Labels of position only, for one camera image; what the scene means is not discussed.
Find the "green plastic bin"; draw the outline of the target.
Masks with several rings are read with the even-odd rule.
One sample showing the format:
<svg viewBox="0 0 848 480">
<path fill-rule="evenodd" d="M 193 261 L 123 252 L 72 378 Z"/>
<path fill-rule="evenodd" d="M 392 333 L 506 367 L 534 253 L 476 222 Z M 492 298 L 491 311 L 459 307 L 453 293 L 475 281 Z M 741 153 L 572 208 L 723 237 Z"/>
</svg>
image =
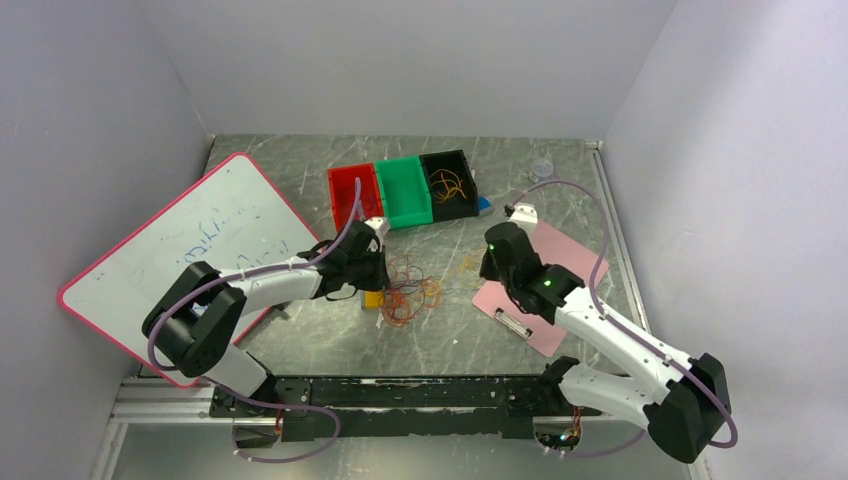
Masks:
<svg viewBox="0 0 848 480">
<path fill-rule="evenodd" d="M 393 230 L 433 222 L 429 187 L 417 156 L 377 161 L 384 215 Z"/>
</svg>

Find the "red plastic bin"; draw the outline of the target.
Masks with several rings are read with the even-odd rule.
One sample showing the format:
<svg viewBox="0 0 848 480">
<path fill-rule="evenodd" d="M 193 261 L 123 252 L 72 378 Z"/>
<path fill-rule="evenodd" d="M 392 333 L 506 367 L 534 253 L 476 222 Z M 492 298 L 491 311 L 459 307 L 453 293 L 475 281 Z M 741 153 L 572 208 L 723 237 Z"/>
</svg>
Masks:
<svg viewBox="0 0 848 480">
<path fill-rule="evenodd" d="M 384 207 L 377 182 L 376 169 L 372 163 L 363 163 L 327 170 L 329 195 L 334 224 L 337 232 L 344 228 L 353 208 L 355 180 L 361 183 L 360 201 L 367 220 L 374 216 L 384 216 Z"/>
</svg>

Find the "black plastic bin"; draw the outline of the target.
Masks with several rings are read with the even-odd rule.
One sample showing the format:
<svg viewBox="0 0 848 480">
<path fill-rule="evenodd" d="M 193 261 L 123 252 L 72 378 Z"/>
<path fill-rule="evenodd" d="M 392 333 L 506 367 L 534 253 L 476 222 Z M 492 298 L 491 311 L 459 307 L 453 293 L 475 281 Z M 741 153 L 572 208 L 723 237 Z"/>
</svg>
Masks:
<svg viewBox="0 0 848 480">
<path fill-rule="evenodd" d="M 478 216 L 478 189 L 463 150 L 423 154 L 419 160 L 434 223 Z"/>
</svg>

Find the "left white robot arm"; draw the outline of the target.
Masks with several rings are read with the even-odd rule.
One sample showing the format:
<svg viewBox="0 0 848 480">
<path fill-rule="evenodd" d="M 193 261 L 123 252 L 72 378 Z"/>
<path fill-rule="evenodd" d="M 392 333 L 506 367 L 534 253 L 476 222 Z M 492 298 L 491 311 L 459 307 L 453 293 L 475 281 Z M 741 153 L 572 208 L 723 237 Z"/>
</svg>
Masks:
<svg viewBox="0 0 848 480">
<path fill-rule="evenodd" d="M 341 300 L 358 291 L 389 287 L 385 217 L 354 220 L 333 240 L 290 259 L 250 270 L 190 264 L 145 318 L 141 331 L 158 369 L 204 377 L 237 393 L 237 403 L 261 416 L 280 400 L 278 381 L 259 360 L 233 343 L 246 315 L 295 301 Z"/>
</svg>

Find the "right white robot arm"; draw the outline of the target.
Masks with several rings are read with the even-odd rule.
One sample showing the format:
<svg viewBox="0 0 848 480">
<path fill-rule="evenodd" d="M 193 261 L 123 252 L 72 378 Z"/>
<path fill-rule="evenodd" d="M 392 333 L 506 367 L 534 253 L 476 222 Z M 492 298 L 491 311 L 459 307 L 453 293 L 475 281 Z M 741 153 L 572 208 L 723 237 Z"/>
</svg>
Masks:
<svg viewBox="0 0 848 480">
<path fill-rule="evenodd" d="M 730 395 L 723 364 L 694 358 L 638 328 L 592 297 L 565 267 L 545 263 L 514 222 L 489 228 L 480 275 L 504 288 L 522 313 L 578 336 L 623 370 L 617 376 L 565 357 L 548 366 L 539 391 L 550 413 L 588 407 L 626 420 L 682 463 L 695 462 L 728 423 Z"/>
</svg>

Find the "yellow cube block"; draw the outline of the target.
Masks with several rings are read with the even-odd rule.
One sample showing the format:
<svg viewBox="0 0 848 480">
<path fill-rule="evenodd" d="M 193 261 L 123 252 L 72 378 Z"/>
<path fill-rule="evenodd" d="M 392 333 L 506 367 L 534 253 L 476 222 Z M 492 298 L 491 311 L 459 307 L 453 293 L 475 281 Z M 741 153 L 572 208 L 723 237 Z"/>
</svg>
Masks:
<svg viewBox="0 0 848 480">
<path fill-rule="evenodd" d="M 385 295 L 382 291 L 365 291 L 362 295 L 361 307 L 365 311 L 382 309 L 384 304 Z"/>
</svg>

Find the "pink clipboard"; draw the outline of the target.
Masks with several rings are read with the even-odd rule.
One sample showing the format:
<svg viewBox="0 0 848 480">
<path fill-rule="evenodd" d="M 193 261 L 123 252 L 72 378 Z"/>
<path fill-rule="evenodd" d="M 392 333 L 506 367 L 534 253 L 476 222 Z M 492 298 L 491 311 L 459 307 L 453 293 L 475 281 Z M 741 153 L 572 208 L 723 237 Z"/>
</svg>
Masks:
<svg viewBox="0 0 848 480">
<path fill-rule="evenodd" d="M 530 242 L 543 263 L 562 265 L 582 280 L 589 279 L 597 260 L 596 252 L 544 221 L 540 221 L 536 226 L 530 236 Z M 524 328 L 529 329 L 531 334 L 526 339 L 527 345 L 548 358 L 554 356 L 567 335 L 565 329 L 551 325 L 539 316 L 520 313 L 498 282 L 486 281 L 472 298 L 472 304 L 492 318 L 495 317 L 497 310 L 502 310 Z"/>
</svg>

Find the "blue pencil sharpener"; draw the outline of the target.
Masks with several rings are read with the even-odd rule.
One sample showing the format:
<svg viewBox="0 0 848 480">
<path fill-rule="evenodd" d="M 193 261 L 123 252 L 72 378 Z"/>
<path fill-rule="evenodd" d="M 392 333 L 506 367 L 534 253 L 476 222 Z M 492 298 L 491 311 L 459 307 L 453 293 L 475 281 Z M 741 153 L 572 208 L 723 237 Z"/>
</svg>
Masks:
<svg viewBox="0 0 848 480">
<path fill-rule="evenodd" d="M 493 212 L 493 206 L 491 202 L 484 196 L 478 197 L 477 205 L 479 217 L 485 217 Z"/>
</svg>

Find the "small clear jar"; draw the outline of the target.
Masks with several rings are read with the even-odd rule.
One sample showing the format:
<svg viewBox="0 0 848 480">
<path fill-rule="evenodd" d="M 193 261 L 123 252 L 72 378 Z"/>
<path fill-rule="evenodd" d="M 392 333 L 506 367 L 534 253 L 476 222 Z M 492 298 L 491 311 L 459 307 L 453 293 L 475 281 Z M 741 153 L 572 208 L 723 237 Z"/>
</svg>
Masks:
<svg viewBox="0 0 848 480">
<path fill-rule="evenodd" d="M 539 158 L 531 162 L 528 178 L 534 184 L 552 179 L 555 176 L 555 166 L 550 159 Z"/>
</svg>

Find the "pink framed whiteboard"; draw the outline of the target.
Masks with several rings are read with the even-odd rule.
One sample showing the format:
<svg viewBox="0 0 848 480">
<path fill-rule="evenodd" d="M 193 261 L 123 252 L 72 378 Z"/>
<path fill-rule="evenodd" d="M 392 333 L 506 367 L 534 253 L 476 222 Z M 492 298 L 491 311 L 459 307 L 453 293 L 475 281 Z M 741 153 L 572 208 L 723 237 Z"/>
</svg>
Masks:
<svg viewBox="0 0 848 480">
<path fill-rule="evenodd" d="M 66 284 L 58 303 L 147 364 L 142 323 L 188 265 L 252 270 L 317 241 L 254 160 L 236 153 Z"/>
</svg>

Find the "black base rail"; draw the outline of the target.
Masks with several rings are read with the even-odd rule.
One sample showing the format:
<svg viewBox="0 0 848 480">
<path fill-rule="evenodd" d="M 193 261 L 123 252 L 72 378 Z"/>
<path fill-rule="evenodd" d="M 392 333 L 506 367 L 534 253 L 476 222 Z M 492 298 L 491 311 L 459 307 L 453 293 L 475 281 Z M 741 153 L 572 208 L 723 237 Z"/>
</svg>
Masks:
<svg viewBox="0 0 848 480">
<path fill-rule="evenodd" d="M 568 429 L 574 407 L 533 374 L 356 377 L 281 376 L 278 403 L 262 408 L 216 388 L 214 419 L 256 427 L 282 442 L 340 438 L 498 435 L 532 439 Z"/>
</svg>

